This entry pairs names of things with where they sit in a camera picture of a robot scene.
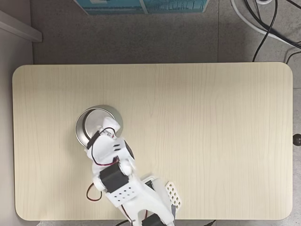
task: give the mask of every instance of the white cable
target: white cable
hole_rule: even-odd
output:
[[[265,34],[267,33],[265,30],[262,30],[262,29],[260,29],[259,27],[256,27],[254,24],[252,24],[250,21],[248,21],[248,20],[247,20],[247,19],[239,12],[239,10],[238,10],[238,8],[237,8],[237,6],[236,6],[234,0],[230,0],[230,2],[231,2],[231,5],[232,5],[234,11],[236,12],[237,16],[239,16],[239,18],[240,18],[242,21],[244,21],[249,27],[251,27],[253,30],[255,30],[255,31],[257,31],[257,32],[259,32],[259,33],[261,33],[261,34],[263,34],[263,35],[265,35]],[[269,33],[268,36],[271,37],[271,38],[277,39],[277,40],[279,40],[279,41],[281,41],[281,42],[283,42],[283,43],[285,43],[285,44],[287,44],[287,45],[293,46],[293,45],[291,45],[291,44],[289,44],[288,42],[282,40],[281,38],[279,38],[278,36],[276,36],[276,35],[274,35],[274,34]]]
[[[256,2],[261,5],[267,5],[267,4],[271,3],[272,1],[273,0],[256,0]]]

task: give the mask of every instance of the blue box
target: blue box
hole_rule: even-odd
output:
[[[74,0],[88,15],[202,13],[209,0]]]

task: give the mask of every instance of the robotic arm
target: robotic arm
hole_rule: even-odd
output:
[[[105,193],[132,226],[174,226],[175,205],[166,188],[158,178],[139,179],[132,150],[115,135],[119,129],[114,119],[106,117],[85,149],[93,160],[95,187]]]

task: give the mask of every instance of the wooden table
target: wooden table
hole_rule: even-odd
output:
[[[75,121],[94,105],[122,115],[140,176],[176,184],[178,219],[291,212],[293,76],[283,63],[28,65],[14,74],[13,101],[23,219],[123,218],[106,198],[86,199],[91,160]]]

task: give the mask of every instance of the black cable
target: black cable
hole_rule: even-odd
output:
[[[253,0],[253,1],[254,1],[254,4],[255,4],[255,7],[256,7],[256,11],[257,11],[258,17],[259,17],[260,20],[262,20],[262,19],[261,19],[261,16],[260,16],[260,12],[259,12],[258,3],[257,3],[256,0]]]
[[[301,9],[301,6],[299,6],[297,3],[291,1],[291,0],[286,0],[287,2],[291,3],[292,5],[296,6],[298,9]]]
[[[124,224],[124,223],[126,223],[126,222],[129,222],[129,221],[128,221],[128,220],[121,221],[121,222],[119,222],[118,224],[116,224],[115,226],[120,226],[120,225],[122,225],[122,224]]]
[[[259,46],[258,46],[258,48],[257,48],[257,50],[256,50],[256,52],[255,52],[255,54],[254,54],[253,62],[255,62],[256,56],[257,56],[257,54],[258,54],[260,48],[262,47],[264,41],[267,39],[267,37],[268,37],[268,35],[269,35],[269,33],[270,33],[271,29],[272,29],[272,26],[273,26],[273,24],[274,24],[274,22],[275,22],[275,19],[276,19],[277,10],[278,10],[278,0],[275,0],[275,12],[274,12],[274,16],[273,16],[272,22],[271,22],[271,24],[270,24],[270,26],[269,26],[269,29],[268,29],[267,33],[266,33],[265,36],[263,37],[261,43],[259,44]]]
[[[266,30],[269,29],[269,26],[267,24],[265,24],[262,20],[260,20],[256,14],[253,12],[253,10],[251,9],[249,2],[247,0],[244,0],[246,7],[248,9],[248,11],[251,13],[252,17]],[[283,36],[282,34],[280,34],[278,31],[276,31],[275,29],[271,29],[270,31],[271,34],[276,35],[277,37],[279,37],[280,39],[282,39],[283,41],[287,42],[288,44],[296,47],[296,48],[300,48],[301,49],[301,45],[288,39],[287,37]]]
[[[206,224],[206,225],[204,225],[204,226],[211,226],[211,225],[213,225],[214,224],[214,222],[215,222],[216,220],[214,220],[214,221],[211,221],[211,222],[209,222],[208,224]]]
[[[101,132],[99,132],[99,135],[102,134],[102,132],[104,132],[106,129],[111,129],[114,131],[114,135],[116,135],[116,132],[115,132],[115,129],[113,129],[112,127],[107,127],[107,128],[104,128]],[[94,163],[97,165],[97,166],[111,166],[112,164],[114,164],[115,162],[113,161],[112,163],[108,163],[108,164],[100,164],[98,162],[96,162],[94,156],[93,156],[93,146],[94,146],[94,143],[92,144],[92,149],[91,149],[91,156],[92,156],[92,159],[94,161]]]
[[[288,57],[288,59],[287,59],[287,61],[286,61],[286,64],[288,64],[288,62],[290,61],[290,59],[292,58],[292,56],[297,55],[297,54],[300,54],[300,53],[301,53],[301,51],[300,51],[300,52],[296,52],[296,53],[292,53],[292,54]]]

